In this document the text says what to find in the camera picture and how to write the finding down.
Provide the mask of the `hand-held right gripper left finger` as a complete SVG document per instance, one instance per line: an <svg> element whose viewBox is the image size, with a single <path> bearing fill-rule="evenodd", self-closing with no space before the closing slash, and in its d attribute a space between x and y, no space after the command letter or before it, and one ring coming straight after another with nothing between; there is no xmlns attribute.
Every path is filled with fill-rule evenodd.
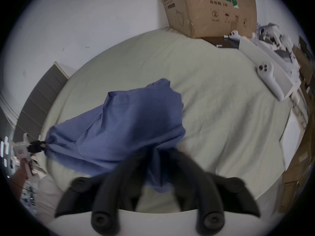
<svg viewBox="0 0 315 236"><path fill-rule="evenodd" d="M135 202L127 205L128 208L135 208L150 160L149 152L135 152L112 172L75 178L59 201L54 217L91 211L90 224L97 233L103 236L117 235L120 230L118 209L121 192L132 174L137 172L136 196L131 198Z"/></svg>

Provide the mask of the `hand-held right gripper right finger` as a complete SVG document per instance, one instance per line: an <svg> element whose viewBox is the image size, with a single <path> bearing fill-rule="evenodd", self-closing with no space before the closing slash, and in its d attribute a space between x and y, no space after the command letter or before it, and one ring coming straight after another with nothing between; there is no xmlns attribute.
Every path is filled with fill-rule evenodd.
<svg viewBox="0 0 315 236"><path fill-rule="evenodd" d="M244 181L203 171L177 149L169 150L169 176L181 211L197 209L196 232L218 233L225 225L224 212L261 213Z"/></svg>

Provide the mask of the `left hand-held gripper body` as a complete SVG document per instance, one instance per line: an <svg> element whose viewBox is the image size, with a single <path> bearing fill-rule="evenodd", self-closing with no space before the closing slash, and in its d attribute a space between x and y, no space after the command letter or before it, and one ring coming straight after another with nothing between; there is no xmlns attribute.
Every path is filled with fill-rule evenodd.
<svg viewBox="0 0 315 236"><path fill-rule="evenodd" d="M39 181L40 177L38 173L33 174L31 165L32 165L32 153L31 144L28 139L28 134L23 134L23 141L13 144L13 151L18 160L25 159L28 165L25 166L27 177L30 181Z"/></svg>

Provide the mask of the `person's left hand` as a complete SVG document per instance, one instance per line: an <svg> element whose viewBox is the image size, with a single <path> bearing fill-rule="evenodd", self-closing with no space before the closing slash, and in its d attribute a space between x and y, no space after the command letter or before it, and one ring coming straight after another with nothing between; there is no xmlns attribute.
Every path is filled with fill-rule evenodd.
<svg viewBox="0 0 315 236"><path fill-rule="evenodd" d="M20 166L15 172L15 176L19 182L25 182L28 179L28 172L30 171L29 162L26 159L20 161Z"/></svg>

